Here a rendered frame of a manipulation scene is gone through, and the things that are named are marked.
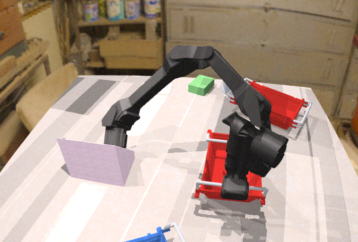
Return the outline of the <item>light grey cylinder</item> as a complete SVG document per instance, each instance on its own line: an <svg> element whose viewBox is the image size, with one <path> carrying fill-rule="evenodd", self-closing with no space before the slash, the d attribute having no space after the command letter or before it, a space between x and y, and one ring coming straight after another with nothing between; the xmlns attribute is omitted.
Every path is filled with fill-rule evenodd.
<svg viewBox="0 0 358 242"><path fill-rule="evenodd" d="M224 94L227 94L230 91L230 88L226 85L226 83L223 81L223 87L222 87L222 92Z"/></svg>

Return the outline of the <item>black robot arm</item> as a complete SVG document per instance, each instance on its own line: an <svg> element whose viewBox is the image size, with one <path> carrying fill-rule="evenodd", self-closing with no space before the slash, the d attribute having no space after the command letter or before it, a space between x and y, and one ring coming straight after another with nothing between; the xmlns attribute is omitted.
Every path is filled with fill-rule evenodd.
<svg viewBox="0 0 358 242"><path fill-rule="evenodd" d="M222 120L230 126L229 147L239 153L251 150L243 174L250 171L265 177L284 157L288 138L271 131L271 104L261 93L246 83L233 67L212 46L176 45L165 57L163 66L144 82L132 95L114 103L102 118L106 127L104 144L126 149L127 134L140 119L140 109L174 79L211 66L234 95L240 111ZM257 129L256 127L259 127Z"/></svg>

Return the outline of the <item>green rectangular block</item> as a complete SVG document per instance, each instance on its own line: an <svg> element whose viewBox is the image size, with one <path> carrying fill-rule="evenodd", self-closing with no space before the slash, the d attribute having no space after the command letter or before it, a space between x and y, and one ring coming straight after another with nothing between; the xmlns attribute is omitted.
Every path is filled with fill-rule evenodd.
<svg viewBox="0 0 358 242"><path fill-rule="evenodd" d="M214 78L199 75L188 84L188 92L204 96L213 86Z"/></svg>

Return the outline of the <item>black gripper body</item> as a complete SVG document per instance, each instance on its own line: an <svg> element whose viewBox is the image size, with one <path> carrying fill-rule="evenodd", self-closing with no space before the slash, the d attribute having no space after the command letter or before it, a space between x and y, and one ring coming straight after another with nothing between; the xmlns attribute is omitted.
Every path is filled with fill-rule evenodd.
<svg viewBox="0 0 358 242"><path fill-rule="evenodd" d="M246 153L231 150L227 140L226 152L225 170L229 170L229 178L222 181L221 198L246 201L249 195L249 182L246 181L247 175L243 174L243 170L247 159L252 159L251 150Z"/></svg>

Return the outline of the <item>blue plastic tray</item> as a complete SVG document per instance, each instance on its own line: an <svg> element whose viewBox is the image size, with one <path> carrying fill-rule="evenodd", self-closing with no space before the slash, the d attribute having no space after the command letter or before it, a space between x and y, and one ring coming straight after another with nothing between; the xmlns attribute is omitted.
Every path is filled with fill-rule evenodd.
<svg viewBox="0 0 358 242"><path fill-rule="evenodd" d="M167 242L163 233L170 231L170 227L175 227L181 242L186 242L176 222L165 225L164 227L158 227L156 233L148 233L147 236L132 239L126 242Z"/></svg>

